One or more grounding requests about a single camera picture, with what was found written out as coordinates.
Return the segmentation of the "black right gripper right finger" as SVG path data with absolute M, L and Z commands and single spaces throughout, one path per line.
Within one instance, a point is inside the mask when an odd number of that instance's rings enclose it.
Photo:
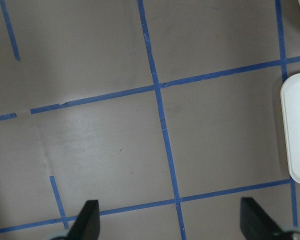
M 246 240 L 281 240 L 286 235 L 252 197 L 240 200 L 240 230 Z

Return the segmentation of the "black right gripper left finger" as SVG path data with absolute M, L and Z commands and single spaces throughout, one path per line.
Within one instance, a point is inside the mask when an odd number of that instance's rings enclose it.
M 67 240 L 97 240 L 100 235 L 98 200 L 87 200 L 66 235 Z

